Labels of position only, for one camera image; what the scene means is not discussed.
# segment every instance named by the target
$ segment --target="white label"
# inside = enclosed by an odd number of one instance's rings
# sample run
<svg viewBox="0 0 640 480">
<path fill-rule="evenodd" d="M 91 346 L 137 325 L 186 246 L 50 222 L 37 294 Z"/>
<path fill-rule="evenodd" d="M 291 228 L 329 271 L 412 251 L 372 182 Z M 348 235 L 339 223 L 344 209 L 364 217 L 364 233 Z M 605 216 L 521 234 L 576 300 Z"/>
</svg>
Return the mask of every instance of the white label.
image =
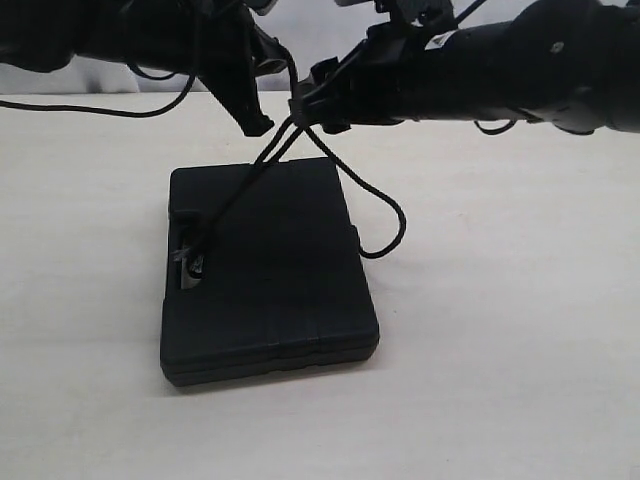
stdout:
<svg viewBox="0 0 640 480">
<path fill-rule="evenodd" d="M 445 44 L 449 41 L 449 39 L 456 33 L 458 33 L 458 31 L 454 30 L 453 32 L 447 32 L 447 33 L 443 33 L 442 35 L 436 35 L 431 40 L 429 40 L 429 43 L 427 43 L 427 46 L 424 47 L 424 49 L 439 50 L 440 48 L 444 47 Z"/>
</svg>

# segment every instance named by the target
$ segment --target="robotic arm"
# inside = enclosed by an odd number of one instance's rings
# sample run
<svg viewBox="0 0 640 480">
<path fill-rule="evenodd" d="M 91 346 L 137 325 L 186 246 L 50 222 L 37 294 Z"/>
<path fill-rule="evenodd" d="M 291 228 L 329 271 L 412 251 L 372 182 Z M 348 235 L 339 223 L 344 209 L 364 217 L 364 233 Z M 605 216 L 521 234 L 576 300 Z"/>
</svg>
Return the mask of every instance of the robotic arm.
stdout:
<svg viewBox="0 0 640 480">
<path fill-rule="evenodd" d="M 327 133 L 406 120 L 550 122 L 585 135 L 640 132 L 640 8 L 538 0 L 512 22 L 460 29 L 486 0 L 454 16 L 450 0 L 374 1 L 390 21 L 341 61 L 317 64 L 295 88 L 296 125 Z M 50 72 L 73 55 L 187 73 L 194 15 L 198 77 L 247 136 L 273 122 L 256 77 L 288 58 L 254 22 L 275 0 L 0 0 L 0 62 Z"/>
</svg>

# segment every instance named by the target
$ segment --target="white wall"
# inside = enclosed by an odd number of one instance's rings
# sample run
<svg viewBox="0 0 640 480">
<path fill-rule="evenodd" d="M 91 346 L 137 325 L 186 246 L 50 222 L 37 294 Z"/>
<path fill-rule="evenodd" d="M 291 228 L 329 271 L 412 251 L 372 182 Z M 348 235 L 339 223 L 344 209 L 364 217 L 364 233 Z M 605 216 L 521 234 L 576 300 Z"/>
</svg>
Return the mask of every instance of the white wall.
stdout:
<svg viewBox="0 0 640 480">
<path fill-rule="evenodd" d="M 462 9 L 471 1 L 454 3 L 456 8 Z M 489 0 L 469 24 L 514 18 L 531 3 L 533 0 Z M 624 5 L 626 0 L 604 3 Z M 317 61 L 346 54 L 363 38 L 368 26 L 384 20 L 384 16 L 375 13 L 372 3 L 340 8 L 333 0 L 280 0 L 269 15 L 257 18 L 268 33 L 279 37 L 291 49 L 303 76 Z M 74 59 L 62 71 L 49 75 L 0 65 L 0 94 L 177 90 L 183 82 L 183 78 L 149 82 L 137 79 L 123 65 L 80 58 Z M 284 77 L 265 78 L 259 85 L 263 89 L 280 89 L 286 87 L 286 81 Z"/>
</svg>

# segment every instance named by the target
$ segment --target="white table surface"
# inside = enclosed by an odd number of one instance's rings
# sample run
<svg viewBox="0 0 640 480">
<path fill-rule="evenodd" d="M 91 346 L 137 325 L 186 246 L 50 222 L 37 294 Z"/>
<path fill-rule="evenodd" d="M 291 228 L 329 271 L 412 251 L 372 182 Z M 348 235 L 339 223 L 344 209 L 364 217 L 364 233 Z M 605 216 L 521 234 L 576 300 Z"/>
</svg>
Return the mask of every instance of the white table surface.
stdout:
<svg viewBox="0 0 640 480">
<path fill-rule="evenodd" d="M 263 101 L 286 115 L 282 94 Z M 265 142 L 207 94 L 154 120 L 0 112 L 0 478 L 640 478 L 640 136 L 331 138 L 409 217 L 366 262 L 377 353 L 178 392 L 158 355 L 169 175 Z M 393 213 L 344 187 L 383 246 Z"/>
</svg>

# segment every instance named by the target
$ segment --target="black case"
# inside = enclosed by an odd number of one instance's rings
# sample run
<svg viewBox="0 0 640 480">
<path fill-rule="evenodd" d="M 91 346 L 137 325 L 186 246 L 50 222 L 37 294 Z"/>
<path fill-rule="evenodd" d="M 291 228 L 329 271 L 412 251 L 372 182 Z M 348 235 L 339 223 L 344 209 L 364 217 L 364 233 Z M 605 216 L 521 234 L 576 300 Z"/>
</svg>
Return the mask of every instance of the black case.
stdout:
<svg viewBox="0 0 640 480">
<path fill-rule="evenodd" d="M 171 177 L 160 357 L 176 386 L 364 361 L 378 345 L 358 234 L 326 158 L 272 167 L 221 222 L 200 283 L 182 288 L 171 252 L 248 168 L 185 168 Z"/>
</svg>

